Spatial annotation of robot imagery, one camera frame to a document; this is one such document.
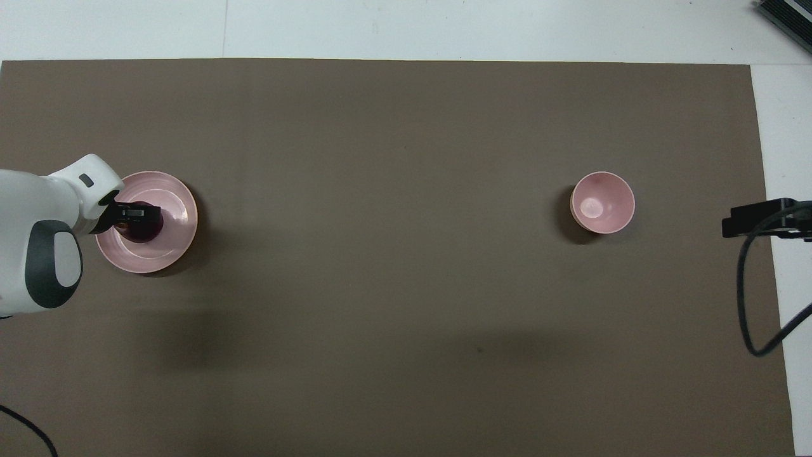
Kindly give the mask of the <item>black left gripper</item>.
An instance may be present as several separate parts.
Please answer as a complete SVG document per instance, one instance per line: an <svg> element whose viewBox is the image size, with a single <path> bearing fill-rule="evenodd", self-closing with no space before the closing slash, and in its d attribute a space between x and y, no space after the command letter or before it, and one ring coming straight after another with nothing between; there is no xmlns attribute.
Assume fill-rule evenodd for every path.
<svg viewBox="0 0 812 457"><path fill-rule="evenodd" d="M147 202L110 201L94 226L94 234L116 227L134 230L160 230L164 225L162 208Z"/></svg>

